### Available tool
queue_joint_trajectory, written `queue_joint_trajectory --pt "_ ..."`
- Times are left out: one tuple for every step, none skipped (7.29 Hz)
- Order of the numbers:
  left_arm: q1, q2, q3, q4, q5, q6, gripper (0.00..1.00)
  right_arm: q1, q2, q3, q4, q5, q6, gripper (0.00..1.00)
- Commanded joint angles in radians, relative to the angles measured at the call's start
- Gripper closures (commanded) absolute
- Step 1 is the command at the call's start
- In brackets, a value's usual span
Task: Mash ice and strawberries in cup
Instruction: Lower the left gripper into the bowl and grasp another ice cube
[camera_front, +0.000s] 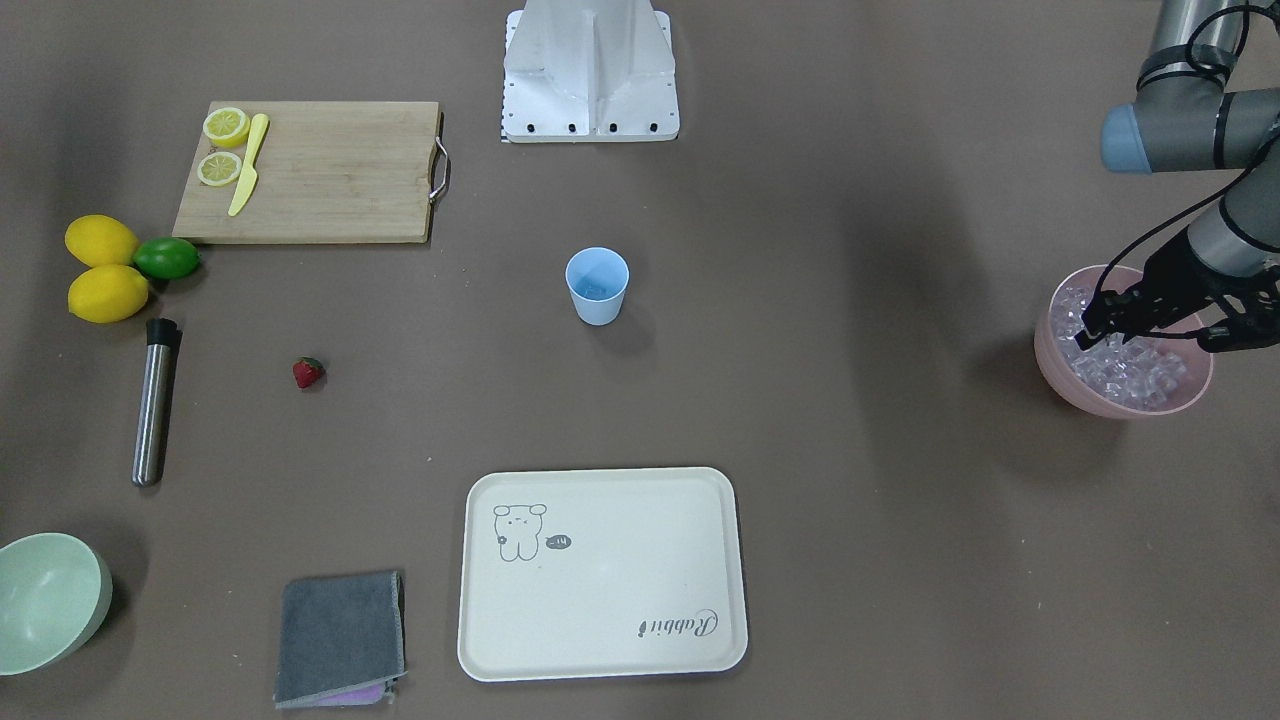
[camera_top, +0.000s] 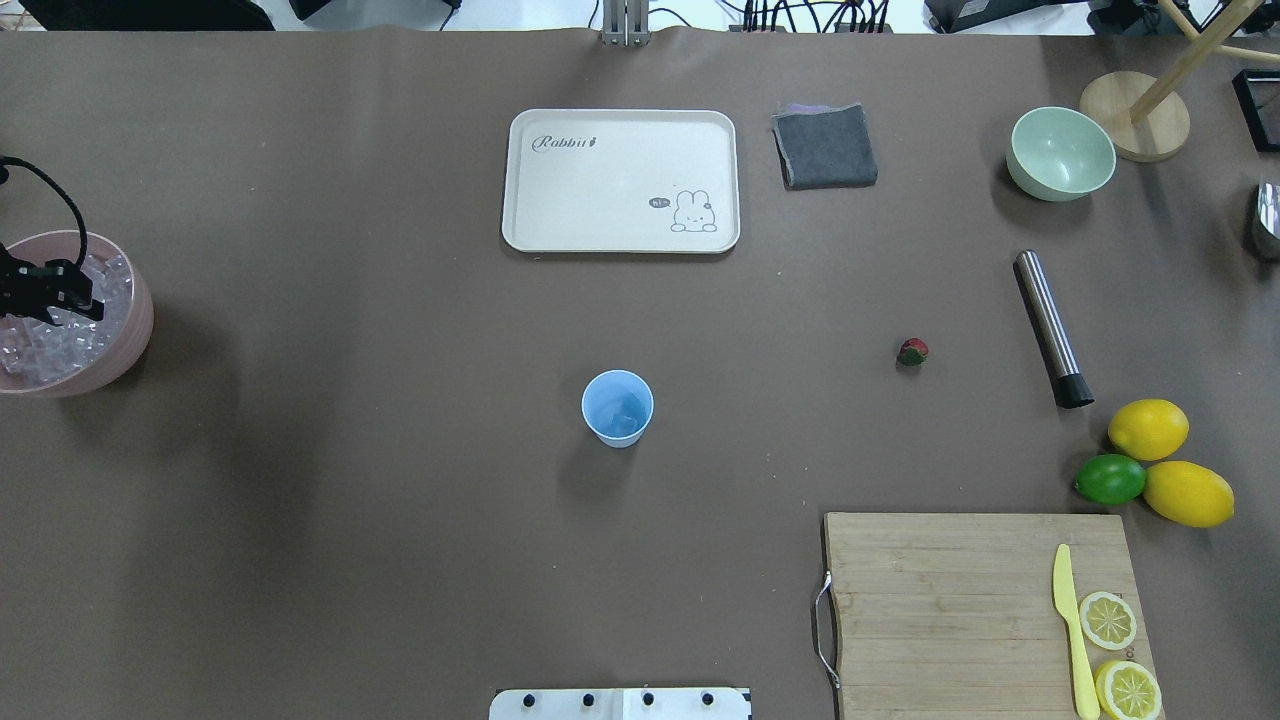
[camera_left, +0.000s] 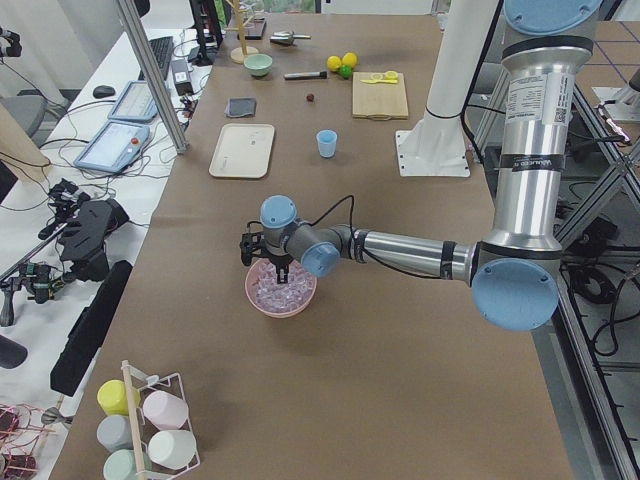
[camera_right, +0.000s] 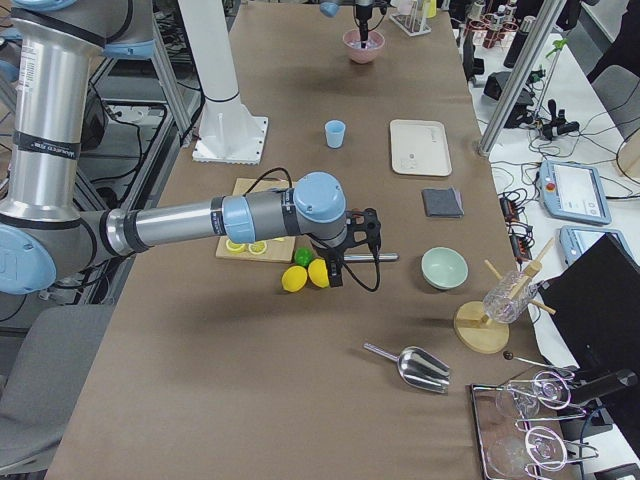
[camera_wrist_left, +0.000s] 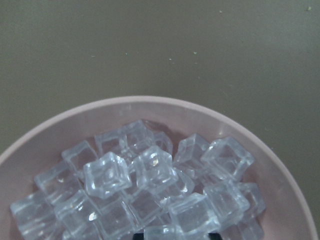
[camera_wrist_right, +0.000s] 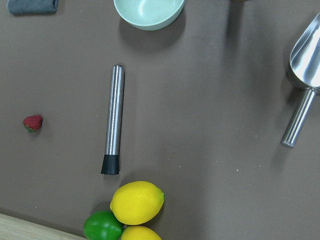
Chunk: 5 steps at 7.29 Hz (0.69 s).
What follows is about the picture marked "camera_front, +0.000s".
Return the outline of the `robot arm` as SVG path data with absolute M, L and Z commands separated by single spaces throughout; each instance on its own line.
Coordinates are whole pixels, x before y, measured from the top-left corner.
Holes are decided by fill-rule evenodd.
M 1252 24 L 1277 23 L 1275 1 L 1166 1 L 1135 97 L 1110 110 L 1101 156 L 1115 173 L 1234 170 L 1235 179 L 1176 214 L 1175 233 L 1126 290 L 1097 286 L 1076 345 L 1110 336 L 1170 338 L 1207 307 L 1221 316 L 1190 338 L 1208 354 L 1277 343 L 1279 150 L 1275 88 L 1228 82 Z

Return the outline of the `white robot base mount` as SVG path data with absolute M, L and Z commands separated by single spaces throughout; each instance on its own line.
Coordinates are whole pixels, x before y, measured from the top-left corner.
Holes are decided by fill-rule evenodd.
M 503 141 L 678 137 L 672 23 L 652 3 L 527 1 L 504 28 Z

